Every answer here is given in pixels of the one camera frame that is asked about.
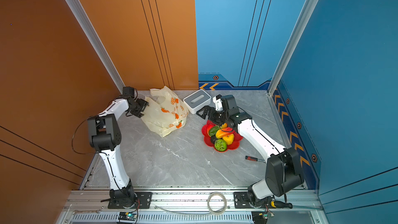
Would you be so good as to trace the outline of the cream plastic bag orange prints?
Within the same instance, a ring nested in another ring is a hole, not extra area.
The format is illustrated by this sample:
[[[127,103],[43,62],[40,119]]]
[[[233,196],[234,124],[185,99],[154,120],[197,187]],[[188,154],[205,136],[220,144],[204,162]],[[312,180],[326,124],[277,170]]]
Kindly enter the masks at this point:
[[[168,87],[150,89],[150,97],[142,121],[148,129],[160,137],[165,137],[175,130],[183,128],[189,115],[186,104]]]

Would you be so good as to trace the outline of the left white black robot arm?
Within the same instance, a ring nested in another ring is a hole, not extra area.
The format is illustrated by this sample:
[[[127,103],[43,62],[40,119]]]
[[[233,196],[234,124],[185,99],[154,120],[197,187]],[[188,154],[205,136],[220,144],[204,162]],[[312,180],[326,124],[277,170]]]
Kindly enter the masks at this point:
[[[104,111],[87,120],[90,146],[99,153],[110,181],[109,209],[138,208],[138,196],[121,158],[122,134],[118,119],[123,114],[141,118],[147,106],[148,102],[138,98],[135,88],[123,87],[122,94]]]

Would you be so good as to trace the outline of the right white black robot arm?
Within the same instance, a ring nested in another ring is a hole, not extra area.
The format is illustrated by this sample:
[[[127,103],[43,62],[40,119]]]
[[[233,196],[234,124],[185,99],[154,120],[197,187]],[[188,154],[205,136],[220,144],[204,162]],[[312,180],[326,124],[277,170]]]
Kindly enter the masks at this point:
[[[248,187],[247,198],[252,207],[261,207],[272,197],[285,196],[304,183],[301,157],[294,148],[277,143],[261,130],[252,116],[237,106],[234,96],[218,95],[214,104],[214,107],[203,106],[196,114],[219,127],[226,124],[249,141],[265,160],[264,179]]]

